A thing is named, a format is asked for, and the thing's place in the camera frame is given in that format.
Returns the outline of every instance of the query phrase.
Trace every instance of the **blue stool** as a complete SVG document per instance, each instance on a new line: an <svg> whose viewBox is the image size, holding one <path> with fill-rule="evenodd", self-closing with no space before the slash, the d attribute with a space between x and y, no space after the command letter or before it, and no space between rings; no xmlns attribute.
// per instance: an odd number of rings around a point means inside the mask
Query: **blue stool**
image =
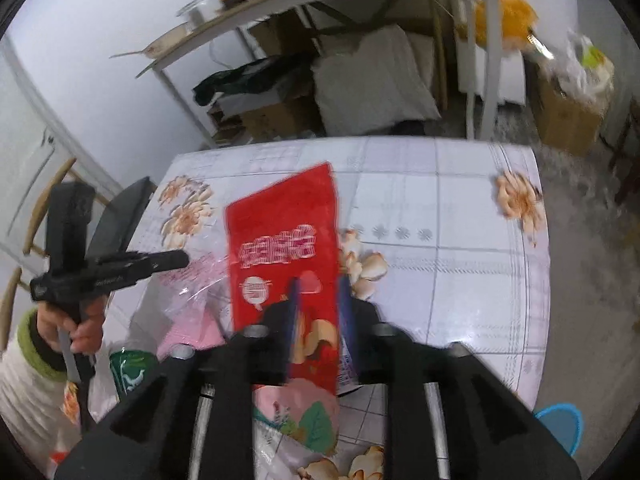
<svg viewBox="0 0 640 480"><path fill-rule="evenodd" d="M535 413L564 450L573 456L582 438L582 413L572 404L561 403Z"/></svg>

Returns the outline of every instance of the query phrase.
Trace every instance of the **cardboard box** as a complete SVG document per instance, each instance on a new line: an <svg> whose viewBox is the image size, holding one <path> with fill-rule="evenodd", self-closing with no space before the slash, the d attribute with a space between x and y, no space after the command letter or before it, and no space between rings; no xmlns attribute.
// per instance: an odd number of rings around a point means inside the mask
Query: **cardboard box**
<svg viewBox="0 0 640 480"><path fill-rule="evenodd" d="M215 99L207 111L207 115L216 129L213 140L219 146L231 145L234 139L244 131L240 117L237 115L225 116Z"/></svg>
<svg viewBox="0 0 640 480"><path fill-rule="evenodd" d="M530 102L540 139L572 155L586 155L596 139L602 117L563 96L544 76L538 75L537 80Z"/></svg>
<svg viewBox="0 0 640 480"><path fill-rule="evenodd" d="M248 30L267 56L297 52L318 54L308 29L293 9L274 14Z"/></svg>
<svg viewBox="0 0 640 480"><path fill-rule="evenodd" d="M240 114L242 124L256 140L292 137L305 130L318 131L322 119L313 96L301 96Z"/></svg>
<svg viewBox="0 0 640 480"><path fill-rule="evenodd" d="M218 99L220 108L226 116L238 115L249 110L256 110L265 106L283 102L291 89L303 78L308 80L312 75L307 66L298 67L279 78L266 92L259 94L223 94Z"/></svg>

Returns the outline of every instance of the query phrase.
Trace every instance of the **white sleeve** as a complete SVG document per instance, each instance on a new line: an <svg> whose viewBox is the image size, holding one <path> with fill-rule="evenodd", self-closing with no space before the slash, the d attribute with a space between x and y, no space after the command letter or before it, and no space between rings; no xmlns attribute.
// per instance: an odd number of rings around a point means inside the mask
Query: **white sleeve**
<svg viewBox="0 0 640 480"><path fill-rule="evenodd" d="M43 377L14 338L0 361L0 415L22 450L45 472L64 414L65 382Z"/></svg>

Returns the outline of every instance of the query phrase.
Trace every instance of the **green can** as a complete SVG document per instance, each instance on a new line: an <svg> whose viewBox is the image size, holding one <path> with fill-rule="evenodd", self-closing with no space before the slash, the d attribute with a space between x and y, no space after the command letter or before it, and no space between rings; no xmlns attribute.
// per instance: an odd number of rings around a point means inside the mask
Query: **green can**
<svg viewBox="0 0 640 480"><path fill-rule="evenodd" d="M109 356L109 366L113 382L120 400L138 386L145 373L158 364L158 358L151 352L123 348Z"/></svg>

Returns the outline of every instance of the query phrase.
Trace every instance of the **person's hand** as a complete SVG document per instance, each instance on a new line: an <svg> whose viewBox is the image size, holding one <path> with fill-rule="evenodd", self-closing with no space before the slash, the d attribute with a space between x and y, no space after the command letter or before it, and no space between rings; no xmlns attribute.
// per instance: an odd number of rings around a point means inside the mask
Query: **person's hand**
<svg viewBox="0 0 640 480"><path fill-rule="evenodd" d="M104 323L104 296L93 300L84 310L87 319L80 325L58 307L50 303L38 304L37 328L41 338L56 352L60 352L58 327L71 337L71 351L74 354L95 354L102 346L102 324Z"/></svg>

